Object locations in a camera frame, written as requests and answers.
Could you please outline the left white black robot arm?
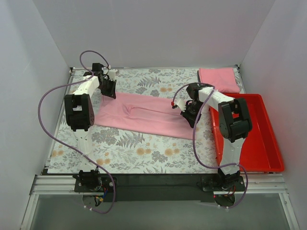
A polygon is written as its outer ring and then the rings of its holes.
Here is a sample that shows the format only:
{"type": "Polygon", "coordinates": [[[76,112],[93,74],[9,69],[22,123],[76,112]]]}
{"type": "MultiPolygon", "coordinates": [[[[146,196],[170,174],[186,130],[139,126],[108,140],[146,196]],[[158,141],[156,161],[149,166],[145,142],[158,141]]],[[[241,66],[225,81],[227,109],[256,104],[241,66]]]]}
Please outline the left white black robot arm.
{"type": "Polygon", "coordinates": [[[90,191],[98,191],[102,187],[99,169],[89,160],[93,156],[91,127],[95,121],[91,97],[99,89],[103,96],[116,99],[117,75],[117,69],[93,63],[92,70],[83,75],[83,82],[77,90],[64,97],[66,122],[77,141],[77,150],[82,153],[77,179],[90,191]]]}

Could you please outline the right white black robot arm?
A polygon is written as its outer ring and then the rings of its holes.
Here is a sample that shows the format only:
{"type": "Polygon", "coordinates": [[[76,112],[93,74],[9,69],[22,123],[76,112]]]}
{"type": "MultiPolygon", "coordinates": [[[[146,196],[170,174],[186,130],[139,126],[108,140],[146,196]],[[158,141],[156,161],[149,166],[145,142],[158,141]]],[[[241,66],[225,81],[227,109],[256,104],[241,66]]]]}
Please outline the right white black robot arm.
{"type": "Polygon", "coordinates": [[[231,188],[239,182],[240,156],[243,144],[252,130],[247,102],[244,98],[235,99],[217,91],[213,85],[194,82],[185,85],[189,101],[178,101],[173,107],[179,107],[192,131],[192,148],[198,163],[207,169],[217,169],[215,184],[222,188],[231,188]],[[218,112],[219,130],[224,139],[223,156],[219,166],[213,167],[202,163],[197,155],[195,137],[197,123],[205,105],[218,112]]]}

